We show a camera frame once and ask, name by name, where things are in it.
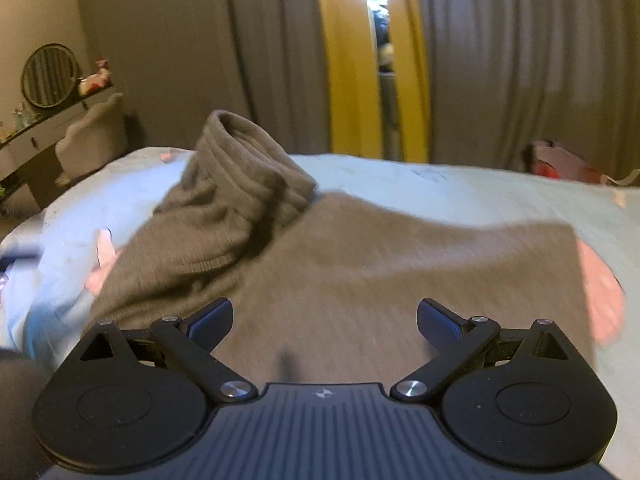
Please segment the red pink bag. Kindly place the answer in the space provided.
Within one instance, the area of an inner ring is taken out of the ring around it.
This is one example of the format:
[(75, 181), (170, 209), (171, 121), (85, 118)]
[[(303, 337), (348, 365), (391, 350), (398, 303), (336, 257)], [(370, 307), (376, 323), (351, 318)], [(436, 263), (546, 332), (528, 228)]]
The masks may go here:
[(525, 171), (538, 177), (589, 184), (605, 184), (608, 178), (582, 156), (550, 140), (538, 140), (522, 151)]

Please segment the round black framed mirror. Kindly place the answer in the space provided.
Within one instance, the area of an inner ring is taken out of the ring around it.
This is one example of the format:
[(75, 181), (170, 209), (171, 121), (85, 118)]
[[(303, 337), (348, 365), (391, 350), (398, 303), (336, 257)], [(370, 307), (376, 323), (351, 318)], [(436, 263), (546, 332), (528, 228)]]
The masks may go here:
[(64, 44), (44, 44), (27, 59), (21, 74), (21, 92), (36, 110), (56, 110), (76, 93), (79, 65)]

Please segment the grey curtain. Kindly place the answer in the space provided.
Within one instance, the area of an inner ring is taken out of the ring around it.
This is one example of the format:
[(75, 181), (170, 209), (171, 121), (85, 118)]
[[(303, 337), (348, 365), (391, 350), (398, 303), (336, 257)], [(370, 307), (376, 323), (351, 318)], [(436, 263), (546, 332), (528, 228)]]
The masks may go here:
[[(374, 27), (384, 157), (401, 159), (387, 0)], [(330, 150), (319, 0), (78, 0), (144, 144), (190, 148), (212, 110), (287, 151)], [(549, 139), (618, 177), (639, 165), (639, 0), (420, 0), (435, 164), (518, 168)]]

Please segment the dressing table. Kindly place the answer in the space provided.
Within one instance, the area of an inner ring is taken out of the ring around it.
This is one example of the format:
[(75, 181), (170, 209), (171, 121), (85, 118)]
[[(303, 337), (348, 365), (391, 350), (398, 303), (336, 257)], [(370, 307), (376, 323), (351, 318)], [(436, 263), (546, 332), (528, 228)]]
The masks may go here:
[(71, 124), (114, 93), (113, 87), (96, 92), (1, 143), (2, 217), (28, 218), (62, 194), (55, 183), (62, 174), (55, 144)]

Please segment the light blue bed sheet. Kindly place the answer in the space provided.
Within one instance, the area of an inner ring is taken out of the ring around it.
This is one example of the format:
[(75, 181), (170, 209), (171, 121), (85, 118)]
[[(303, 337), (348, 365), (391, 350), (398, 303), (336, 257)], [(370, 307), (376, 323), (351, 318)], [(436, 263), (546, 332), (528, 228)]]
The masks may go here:
[[(92, 298), (86, 277), (96, 264), (96, 234), (124, 244), (178, 182), (187, 150), (142, 148), (65, 192), (3, 237), (7, 248), (36, 245), (43, 258), (18, 266), (1, 295), (1, 343), (32, 348), (30, 314), (53, 322), (44, 358), (55, 363), (77, 339)], [(385, 208), (455, 226), (559, 221), (572, 226), (610, 268), (625, 301), (598, 313), (596, 369), (618, 408), (604, 463), (622, 479), (639, 474), (639, 193), (460, 166), (383, 162), (346, 155), (296, 157), (323, 192), (340, 191)]]

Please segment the small pink toy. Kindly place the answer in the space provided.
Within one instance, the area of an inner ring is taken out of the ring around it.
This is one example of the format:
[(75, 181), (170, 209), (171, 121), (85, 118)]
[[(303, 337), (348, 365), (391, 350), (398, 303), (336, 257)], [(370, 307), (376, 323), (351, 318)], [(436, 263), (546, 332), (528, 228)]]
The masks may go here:
[(90, 94), (96, 93), (109, 87), (111, 82), (111, 71), (108, 69), (108, 61), (106, 58), (101, 58), (96, 61), (96, 68), (98, 71), (87, 77), (81, 78), (78, 84), (78, 94), (83, 98), (84, 96), (90, 96)]

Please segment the brown knit pants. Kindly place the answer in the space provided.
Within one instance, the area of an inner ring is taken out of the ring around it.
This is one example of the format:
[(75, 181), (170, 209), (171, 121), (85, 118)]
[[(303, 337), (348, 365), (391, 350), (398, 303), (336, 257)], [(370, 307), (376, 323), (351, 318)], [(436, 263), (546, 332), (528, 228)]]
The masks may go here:
[(426, 362), (425, 298), (510, 328), (550, 318), (593, 360), (569, 226), (450, 226), (316, 186), (264, 129), (213, 112), (90, 320), (140, 330), (228, 298), (233, 326), (216, 357), (256, 385), (397, 382)]

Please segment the white fluffy chair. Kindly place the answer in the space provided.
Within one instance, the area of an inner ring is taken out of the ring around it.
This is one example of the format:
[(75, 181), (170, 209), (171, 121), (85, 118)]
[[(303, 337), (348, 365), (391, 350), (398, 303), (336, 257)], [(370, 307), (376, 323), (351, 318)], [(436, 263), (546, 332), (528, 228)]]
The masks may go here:
[(126, 153), (128, 140), (121, 93), (89, 107), (86, 114), (67, 127), (55, 144), (62, 172), (58, 186), (68, 185), (93, 174)]

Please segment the yellow curtain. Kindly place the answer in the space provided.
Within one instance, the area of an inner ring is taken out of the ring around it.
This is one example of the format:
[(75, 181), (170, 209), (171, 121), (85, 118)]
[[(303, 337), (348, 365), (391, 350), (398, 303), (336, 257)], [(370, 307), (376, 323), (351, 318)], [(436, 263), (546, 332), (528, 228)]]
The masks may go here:
[[(420, 0), (387, 0), (395, 48), (400, 152), (427, 162), (432, 138), (430, 69)], [(329, 84), (330, 150), (384, 157), (374, 27), (366, 0), (319, 0)]]

